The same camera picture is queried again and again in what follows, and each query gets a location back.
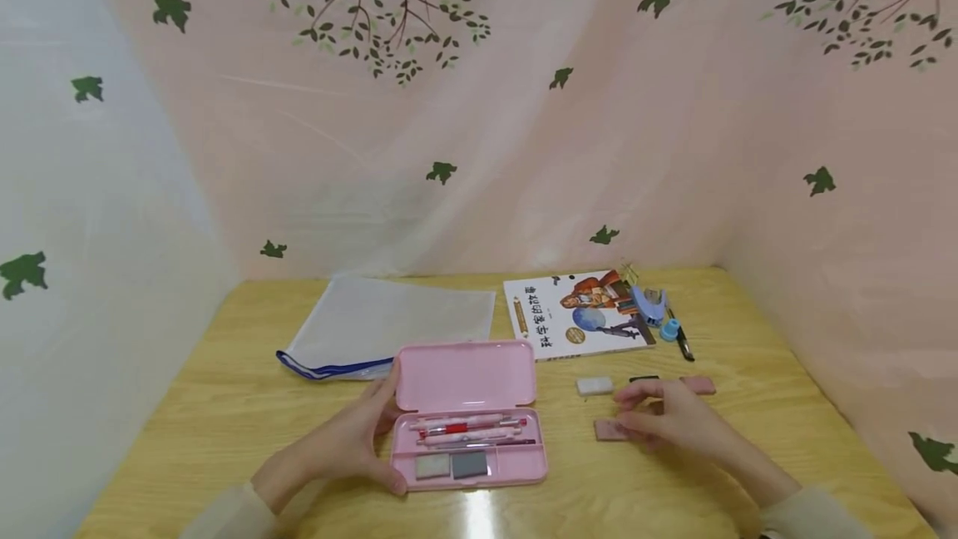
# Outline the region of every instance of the black eraser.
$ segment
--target black eraser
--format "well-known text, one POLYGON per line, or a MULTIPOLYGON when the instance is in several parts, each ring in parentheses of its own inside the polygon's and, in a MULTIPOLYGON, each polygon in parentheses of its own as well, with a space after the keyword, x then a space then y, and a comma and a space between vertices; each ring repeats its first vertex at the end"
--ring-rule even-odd
POLYGON ((453 453, 453 478, 485 477, 487 474, 489 464, 486 463, 486 452, 453 453))

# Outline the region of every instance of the pink eraser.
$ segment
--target pink eraser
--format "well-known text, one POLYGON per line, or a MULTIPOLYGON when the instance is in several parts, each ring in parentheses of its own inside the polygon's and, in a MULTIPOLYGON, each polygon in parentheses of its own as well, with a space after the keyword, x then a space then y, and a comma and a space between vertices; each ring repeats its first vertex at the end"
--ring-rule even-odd
POLYGON ((716 383, 712 383, 712 379, 709 377, 693 375, 691 377, 679 377, 679 381, 685 383, 686 387, 692 389, 698 395, 716 394, 716 383))
POLYGON ((599 418, 595 421, 596 441, 629 441, 625 427, 613 418, 599 418))

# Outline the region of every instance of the beige sleeve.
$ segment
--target beige sleeve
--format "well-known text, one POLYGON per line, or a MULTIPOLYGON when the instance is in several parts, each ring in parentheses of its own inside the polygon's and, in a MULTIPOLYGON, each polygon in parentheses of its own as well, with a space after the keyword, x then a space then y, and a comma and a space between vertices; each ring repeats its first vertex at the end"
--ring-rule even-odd
POLYGON ((872 539, 861 522, 818 487, 806 487, 762 511, 769 539, 872 539))
POLYGON ((222 492, 180 535, 180 539, 270 539, 276 516, 253 485, 222 492))

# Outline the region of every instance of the black pen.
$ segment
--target black pen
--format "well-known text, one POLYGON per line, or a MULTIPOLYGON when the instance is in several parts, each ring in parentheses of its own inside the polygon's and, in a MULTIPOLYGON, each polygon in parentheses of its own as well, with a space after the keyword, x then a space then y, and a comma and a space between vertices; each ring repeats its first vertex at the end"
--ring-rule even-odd
MULTIPOLYGON (((667 307, 667 310, 669 311, 669 318, 674 319, 675 314, 672 312, 672 306, 667 307)), ((695 362, 692 350, 689 349, 689 340, 685 337, 685 331, 682 330, 681 324, 679 325, 679 337, 676 338, 676 341, 679 342, 679 349, 682 350, 682 358, 690 363, 695 362)))

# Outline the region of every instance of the pencil case lid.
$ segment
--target pencil case lid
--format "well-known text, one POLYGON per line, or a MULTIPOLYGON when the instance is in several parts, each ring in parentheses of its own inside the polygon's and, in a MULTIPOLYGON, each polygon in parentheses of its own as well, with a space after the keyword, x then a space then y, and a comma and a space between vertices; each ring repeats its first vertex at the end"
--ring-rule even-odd
POLYGON ((396 403, 404 411, 489 411, 536 401, 536 356, 521 339, 409 345, 396 358, 396 403))

